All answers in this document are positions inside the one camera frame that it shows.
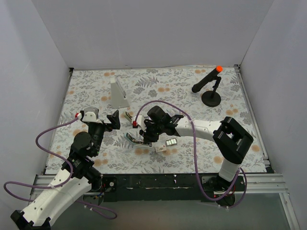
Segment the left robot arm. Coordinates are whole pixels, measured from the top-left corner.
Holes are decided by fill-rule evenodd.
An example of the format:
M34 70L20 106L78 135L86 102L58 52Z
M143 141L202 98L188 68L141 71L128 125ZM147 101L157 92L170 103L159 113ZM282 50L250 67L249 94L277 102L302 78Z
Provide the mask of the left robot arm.
M72 142L68 158L47 187L39 186L40 195L23 210L11 214L20 230L49 230L79 197L102 187L102 174L94 168L92 157L98 156L105 132L120 129L119 111L107 115L108 123L98 118L98 108L88 107L78 112L74 121L81 121L87 131L78 133Z

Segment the staple strips tray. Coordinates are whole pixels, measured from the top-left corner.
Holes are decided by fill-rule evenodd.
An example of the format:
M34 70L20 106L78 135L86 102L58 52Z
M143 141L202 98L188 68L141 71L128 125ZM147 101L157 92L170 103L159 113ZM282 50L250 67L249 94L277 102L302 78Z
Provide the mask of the staple strips tray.
M176 139L176 138L168 139L168 140L165 142L165 145L166 145L166 146L174 146L174 145L177 145L177 139Z

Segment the white staple box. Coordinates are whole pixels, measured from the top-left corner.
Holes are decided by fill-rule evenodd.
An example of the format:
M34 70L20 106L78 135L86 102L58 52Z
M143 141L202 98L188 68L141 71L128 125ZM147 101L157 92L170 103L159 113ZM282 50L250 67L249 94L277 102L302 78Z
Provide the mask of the white staple box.
M165 146L165 145L155 147L155 151L156 151L156 153L159 153L159 152L164 152L164 151L166 151L166 150L167 150L167 148L166 148L166 146Z

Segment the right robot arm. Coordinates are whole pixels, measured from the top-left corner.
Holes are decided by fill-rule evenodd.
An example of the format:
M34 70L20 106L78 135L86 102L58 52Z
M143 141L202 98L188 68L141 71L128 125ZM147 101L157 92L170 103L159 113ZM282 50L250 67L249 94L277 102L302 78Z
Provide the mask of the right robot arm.
M149 118L142 120L140 130L145 143L157 142L161 134L214 142L224 160L213 184L225 191L235 184L239 166L254 138L234 118L227 116L222 121L191 120L187 115L170 116L159 106L154 106L147 115Z

